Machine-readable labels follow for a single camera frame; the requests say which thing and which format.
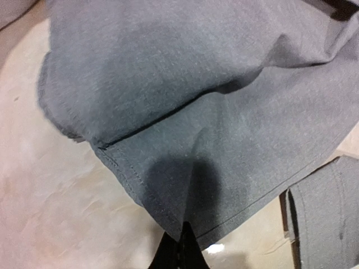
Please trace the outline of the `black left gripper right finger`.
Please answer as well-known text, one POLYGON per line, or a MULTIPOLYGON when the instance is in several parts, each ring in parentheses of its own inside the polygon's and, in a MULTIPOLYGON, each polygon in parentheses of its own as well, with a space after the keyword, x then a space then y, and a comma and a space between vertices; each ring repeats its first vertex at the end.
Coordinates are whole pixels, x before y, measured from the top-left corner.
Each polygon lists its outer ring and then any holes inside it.
POLYGON ((183 223, 179 241, 179 268, 209 269, 189 222, 183 223))

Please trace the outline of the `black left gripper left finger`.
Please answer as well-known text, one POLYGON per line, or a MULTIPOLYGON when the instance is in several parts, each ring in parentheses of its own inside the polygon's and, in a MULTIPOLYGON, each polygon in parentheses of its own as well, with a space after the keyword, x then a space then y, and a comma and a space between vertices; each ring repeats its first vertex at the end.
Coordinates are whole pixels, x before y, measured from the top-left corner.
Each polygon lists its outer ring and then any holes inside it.
POLYGON ((164 233, 148 269, 177 269, 178 265, 177 242, 167 233, 164 233))

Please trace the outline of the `grey garment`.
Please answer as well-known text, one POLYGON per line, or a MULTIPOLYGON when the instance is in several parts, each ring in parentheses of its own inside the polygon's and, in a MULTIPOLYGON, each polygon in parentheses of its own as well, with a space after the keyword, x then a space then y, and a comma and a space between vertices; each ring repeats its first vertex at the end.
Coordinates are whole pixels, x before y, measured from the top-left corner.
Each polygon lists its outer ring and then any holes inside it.
POLYGON ((358 265, 357 1, 48 1, 38 97, 178 245, 281 193, 301 268, 358 265))

